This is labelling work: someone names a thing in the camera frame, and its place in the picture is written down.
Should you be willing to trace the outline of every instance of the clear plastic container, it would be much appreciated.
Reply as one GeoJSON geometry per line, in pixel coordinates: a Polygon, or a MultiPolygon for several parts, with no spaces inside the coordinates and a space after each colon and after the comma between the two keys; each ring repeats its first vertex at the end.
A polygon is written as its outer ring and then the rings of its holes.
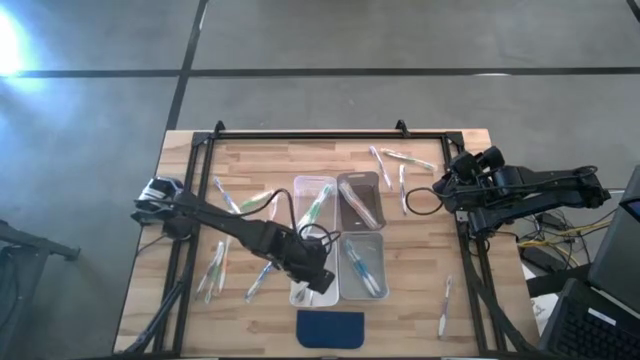
{"type": "MultiPolygon", "coordinates": [[[[298,224],[300,224],[300,221],[304,218],[305,214],[307,214],[313,203],[318,199],[318,196],[323,191],[326,191],[326,187],[330,187],[331,191],[327,193],[324,201],[322,201],[317,217],[310,219],[310,222],[321,225],[329,232],[336,230],[338,188],[336,179],[328,176],[298,176],[293,181],[294,212],[298,224]]],[[[325,234],[320,229],[311,227],[306,235],[320,238],[325,234]]],[[[331,247],[331,252],[327,256],[327,262],[324,265],[326,270],[329,270],[336,275],[335,280],[329,286],[327,291],[324,294],[320,294],[312,292],[311,290],[305,290],[304,297],[301,297],[302,301],[298,301],[300,298],[296,299],[296,294],[298,294],[300,289],[306,287],[306,283],[295,283],[292,281],[291,292],[289,294],[289,302],[291,305],[297,307],[323,307],[332,306],[338,303],[338,300],[340,299],[340,291],[338,285],[337,245],[338,242],[334,243],[331,247]]]]}
{"type": "Polygon", "coordinates": [[[387,275],[384,266],[384,240],[378,232],[344,232],[337,241],[338,278],[340,296],[346,300],[382,300],[389,296],[387,275]],[[364,284],[352,259],[343,250],[344,241],[350,240],[353,250],[366,265],[369,274],[375,279],[380,291],[373,296],[364,284]]]}

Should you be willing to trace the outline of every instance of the laptop keyboard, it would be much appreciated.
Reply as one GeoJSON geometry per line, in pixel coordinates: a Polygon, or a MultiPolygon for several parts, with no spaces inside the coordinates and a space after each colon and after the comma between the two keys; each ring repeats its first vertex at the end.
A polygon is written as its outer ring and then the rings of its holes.
{"type": "Polygon", "coordinates": [[[582,306],[567,305],[555,352],[593,359],[640,359],[640,339],[589,314],[582,306]]]}

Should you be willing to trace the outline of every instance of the laptop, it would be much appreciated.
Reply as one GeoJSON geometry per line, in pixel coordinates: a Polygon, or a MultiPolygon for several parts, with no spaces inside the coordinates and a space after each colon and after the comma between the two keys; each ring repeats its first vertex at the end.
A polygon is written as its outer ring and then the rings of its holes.
{"type": "Polygon", "coordinates": [[[640,166],[591,265],[570,279],[538,347],[585,359],[640,359],[640,166]]]}

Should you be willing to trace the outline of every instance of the wooden tabletop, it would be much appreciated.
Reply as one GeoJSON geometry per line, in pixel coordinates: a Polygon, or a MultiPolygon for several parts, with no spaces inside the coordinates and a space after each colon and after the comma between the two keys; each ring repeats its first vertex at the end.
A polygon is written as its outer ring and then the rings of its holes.
{"type": "MultiPolygon", "coordinates": [[[[491,145],[485,129],[463,129],[466,149],[478,152],[491,145]]],[[[157,174],[184,179],[191,147],[192,131],[167,133],[157,174]]],[[[298,175],[337,177],[346,172],[378,171],[368,147],[386,147],[438,165],[429,173],[407,165],[407,189],[431,186],[443,175],[443,155],[438,140],[230,140],[216,141],[212,175],[220,177],[225,190],[240,203],[256,193],[284,187],[293,190],[298,175]]],[[[399,160],[384,157],[385,167],[398,184],[399,160]]],[[[200,178],[196,172],[194,189],[200,178]]],[[[289,279],[283,273],[270,274],[253,302],[243,295],[255,281],[265,261],[251,255],[237,240],[231,245],[224,291],[210,304],[190,301],[183,356],[471,356],[477,355],[464,272],[453,216],[444,209],[420,217],[403,215],[398,186],[389,190],[382,177],[379,184],[387,225],[384,237],[385,266],[390,288],[381,301],[346,301],[328,308],[365,313],[365,342],[357,350],[307,349],[295,336],[296,308],[289,305],[289,279]],[[447,337],[438,340],[438,319],[442,311],[445,280],[454,276],[449,304],[447,337]]],[[[226,205],[213,184],[207,200],[226,205]]],[[[412,205],[430,209],[438,201],[426,193],[416,193],[412,205]]],[[[288,224],[285,211],[276,221],[288,224]]],[[[160,233],[157,227],[143,231],[140,246],[160,233]]],[[[218,241],[225,235],[203,227],[198,248],[191,294],[195,293],[218,241]]],[[[160,304],[170,242],[163,240],[147,248],[136,259],[122,314],[115,350],[130,345],[147,325],[160,304]]],[[[498,301],[514,325],[531,343],[538,332],[513,238],[496,236],[489,252],[498,301]]],[[[490,321],[484,312],[485,328],[491,338],[490,321]]],[[[167,339],[172,339],[169,326],[167,339]]]]}

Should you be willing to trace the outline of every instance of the concrete floor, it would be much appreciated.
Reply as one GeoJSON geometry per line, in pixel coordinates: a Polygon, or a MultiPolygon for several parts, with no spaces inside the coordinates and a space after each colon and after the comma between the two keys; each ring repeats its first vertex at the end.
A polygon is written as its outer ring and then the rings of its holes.
{"type": "MultiPolygon", "coordinates": [[[[19,41],[4,61],[26,70],[179,69],[197,5],[5,0],[0,30],[19,41]]],[[[640,66],[640,23],[624,0],[212,1],[193,63],[587,66],[640,66]]],[[[15,358],[111,351],[139,234],[128,214],[153,174],[176,83],[0,79],[0,218],[82,247],[78,262],[48,263],[15,358]]],[[[594,164],[606,187],[624,187],[640,162],[638,94],[640,75],[200,78],[188,83],[177,128],[216,120],[233,129],[389,128],[397,119],[486,127],[511,164],[594,164]]],[[[568,213],[582,224],[614,206],[568,213]]],[[[601,236],[589,240],[592,256],[601,236]]]]}

